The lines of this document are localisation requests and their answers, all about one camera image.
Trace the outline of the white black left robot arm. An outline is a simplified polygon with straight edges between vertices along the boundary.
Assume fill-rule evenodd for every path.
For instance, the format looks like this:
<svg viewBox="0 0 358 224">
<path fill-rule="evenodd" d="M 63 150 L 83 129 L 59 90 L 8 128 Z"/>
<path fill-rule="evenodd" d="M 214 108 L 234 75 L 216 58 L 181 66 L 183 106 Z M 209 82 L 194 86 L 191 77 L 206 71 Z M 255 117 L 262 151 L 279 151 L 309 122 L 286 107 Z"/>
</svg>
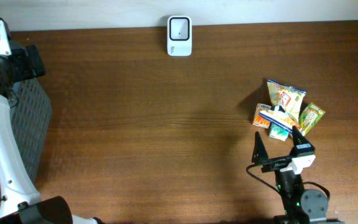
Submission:
<svg viewBox="0 0 358 224">
<path fill-rule="evenodd" d="M 11 125 L 9 92 L 13 84 L 44 75 L 34 45 L 0 55 L 0 223 L 101 223 L 72 214 L 61 196 L 42 200 L 32 183 Z"/>
</svg>

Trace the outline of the yellow snack bag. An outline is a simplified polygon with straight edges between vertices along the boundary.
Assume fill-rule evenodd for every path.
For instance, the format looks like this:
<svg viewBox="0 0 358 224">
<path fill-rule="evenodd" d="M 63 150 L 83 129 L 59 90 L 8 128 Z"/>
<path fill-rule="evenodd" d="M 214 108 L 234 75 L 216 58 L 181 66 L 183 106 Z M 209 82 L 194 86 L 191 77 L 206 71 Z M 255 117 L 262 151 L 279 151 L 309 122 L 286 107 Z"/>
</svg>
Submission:
<svg viewBox="0 0 358 224">
<path fill-rule="evenodd" d="M 272 107 L 258 115 L 292 135 L 294 126 L 300 129 L 300 108 L 307 91 L 274 80 L 267 80 L 267 88 Z"/>
</svg>

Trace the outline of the small orange tissue pack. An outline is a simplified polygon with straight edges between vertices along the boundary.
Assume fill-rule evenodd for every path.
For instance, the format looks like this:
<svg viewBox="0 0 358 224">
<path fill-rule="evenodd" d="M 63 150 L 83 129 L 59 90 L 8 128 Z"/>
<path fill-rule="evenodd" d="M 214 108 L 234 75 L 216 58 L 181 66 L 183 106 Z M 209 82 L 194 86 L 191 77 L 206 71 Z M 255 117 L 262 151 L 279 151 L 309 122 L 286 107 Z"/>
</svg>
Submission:
<svg viewBox="0 0 358 224">
<path fill-rule="evenodd" d="M 256 106 L 256 109 L 255 109 L 255 114 L 254 114 L 252 124 L 254 126 L 257 126 L 260 128 L 268 129 L 270 127 L 270 121 L 263 118 L 261 115 L 259 115 L 259 113 L 261 111 L 268 111 L 270 108 L 271 108 L 271 106 L 269 106 L 269 105 L 258 103 Z"/>
</svg>

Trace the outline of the green tea carton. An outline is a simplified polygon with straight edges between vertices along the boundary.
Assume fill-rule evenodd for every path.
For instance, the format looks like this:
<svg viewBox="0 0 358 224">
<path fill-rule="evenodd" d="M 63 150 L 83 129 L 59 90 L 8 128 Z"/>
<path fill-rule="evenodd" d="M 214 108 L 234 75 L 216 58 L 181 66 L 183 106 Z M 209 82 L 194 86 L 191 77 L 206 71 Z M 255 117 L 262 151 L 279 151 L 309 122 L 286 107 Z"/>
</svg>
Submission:
<svg viewBox="0 0 358 224">
<path fill-rule="evenodd" d="M 325 110 L 311 102 L 300 114 L 300 133 L 306 136 L 324 114 Z"/>
</svg>

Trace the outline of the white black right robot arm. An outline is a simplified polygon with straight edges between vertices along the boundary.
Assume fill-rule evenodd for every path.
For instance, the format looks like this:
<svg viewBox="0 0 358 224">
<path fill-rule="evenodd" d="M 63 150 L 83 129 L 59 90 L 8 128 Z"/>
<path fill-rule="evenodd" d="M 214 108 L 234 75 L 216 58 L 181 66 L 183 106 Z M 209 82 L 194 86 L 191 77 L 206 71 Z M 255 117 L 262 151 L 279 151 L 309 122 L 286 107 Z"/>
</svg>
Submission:
<svg viewBox="0 0 358 224">
<path fill-rule="evenodd" d="M 307 189 L 301 172 L 312 165 L 315 147 L 300 133 L 296 126 L 292 127 L 293 147 L 287 156 L 269 158 L 259 132 L 255 133 L 252 164 L 246 172 L 278 193 L 281 197 L 285 213 L 273 217 L 274 223 L 341 223 L 340 220 L 327 217 L 329 190 L 315 182 L 310 182 L 315 189 Z M 276 186 L 252 174 L 250 169 L 261 167 L 263 173 L 275 174 Z"/>
</svg>

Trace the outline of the small teal tissue pack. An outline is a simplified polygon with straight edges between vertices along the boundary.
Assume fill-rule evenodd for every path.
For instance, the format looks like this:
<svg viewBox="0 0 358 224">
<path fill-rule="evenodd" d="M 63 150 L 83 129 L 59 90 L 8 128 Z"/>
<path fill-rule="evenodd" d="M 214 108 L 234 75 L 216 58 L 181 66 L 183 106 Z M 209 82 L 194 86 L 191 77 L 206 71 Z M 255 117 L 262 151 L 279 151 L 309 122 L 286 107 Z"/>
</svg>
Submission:
<svg viewBox="0 0 358 224">
<path fill-rule="evenodd" d="M 283 129 L 277 126 L 276 124 L 272 123 L 270 126 L 269 137 L 281 141 L 286 141 L 287 138 L 289 137 L 289 132 L 286 129 Z"/>
</svg>

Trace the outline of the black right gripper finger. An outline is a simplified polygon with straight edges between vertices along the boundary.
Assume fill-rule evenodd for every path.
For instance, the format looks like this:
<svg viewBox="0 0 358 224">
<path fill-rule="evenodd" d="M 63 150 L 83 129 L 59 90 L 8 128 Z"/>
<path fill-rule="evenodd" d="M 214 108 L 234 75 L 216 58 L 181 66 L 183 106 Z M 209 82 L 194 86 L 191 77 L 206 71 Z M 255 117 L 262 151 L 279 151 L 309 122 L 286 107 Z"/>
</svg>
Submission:
<svg viewBox="0 0 358 224">
<path fill-rule="evenodd" d="M 296 126 L 292 127 L 293 147 L 290 151 L 292 157 L 310 156 L 315 152 L 315 147 L 300 133 Z"/>
<path fill-rule="evenodd" d="M 266 148 L 263 144 L 260 133 L 255 133 L 254 150 L 252 154 L 252 163 L 261 164 L 269 159 Z"/>
</svg>

